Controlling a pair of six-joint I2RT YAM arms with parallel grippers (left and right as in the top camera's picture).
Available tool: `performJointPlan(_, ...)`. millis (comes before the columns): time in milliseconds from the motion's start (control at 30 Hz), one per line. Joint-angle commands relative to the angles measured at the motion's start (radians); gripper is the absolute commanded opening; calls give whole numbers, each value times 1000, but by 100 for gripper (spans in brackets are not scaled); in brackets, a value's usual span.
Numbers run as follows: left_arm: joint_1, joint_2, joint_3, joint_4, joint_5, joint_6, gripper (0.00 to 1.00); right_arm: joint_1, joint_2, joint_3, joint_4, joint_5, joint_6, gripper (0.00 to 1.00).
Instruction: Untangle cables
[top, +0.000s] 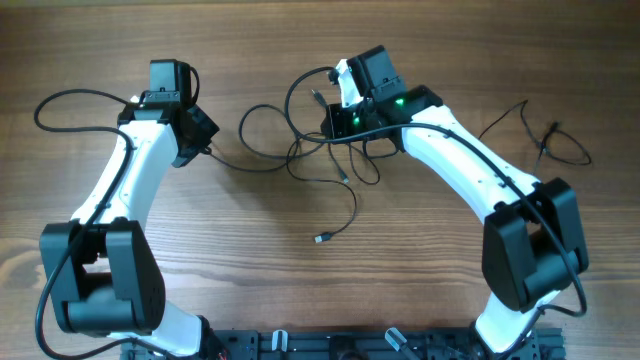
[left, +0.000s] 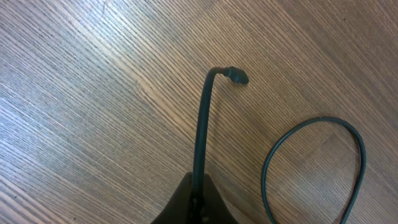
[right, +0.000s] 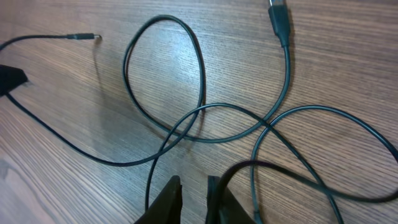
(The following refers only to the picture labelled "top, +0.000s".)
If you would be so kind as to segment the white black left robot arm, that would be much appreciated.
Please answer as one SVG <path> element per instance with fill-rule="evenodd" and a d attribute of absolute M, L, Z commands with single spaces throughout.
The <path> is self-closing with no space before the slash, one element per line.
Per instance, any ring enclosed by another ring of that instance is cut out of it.
<path fill-rule="evenodd" d="M 166 358 L 202 354 L 208 323 L 166 298 L 159 266 L 146 240 L 151 205 L 170 167 L 201 153 L 217 125 L 195 104 L 129 103 L 119 115 L 114 151 L 91 195 L 66 223 L 48 224 L 39 246 L 47 276 L 36 310 L 38 345 L 44 309 L 65 333 L 107 337 Z"/>

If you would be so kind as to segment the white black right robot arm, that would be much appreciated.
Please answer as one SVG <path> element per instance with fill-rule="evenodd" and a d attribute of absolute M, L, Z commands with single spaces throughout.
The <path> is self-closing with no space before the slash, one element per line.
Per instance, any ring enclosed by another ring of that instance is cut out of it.
<path fill-rule="evenodd" d="M 512 166 L 456 120 L 424 85 L 407 88 L 383 46 L 327 71 L 340 100 L 323 135 L 336 143 L 387 138 L 435 171 L 483 225 L 481 269 L 491 293 L 474 324 L 490 356 L 512 354 L 553 299 L 589 266 L 576 194 Z"/>

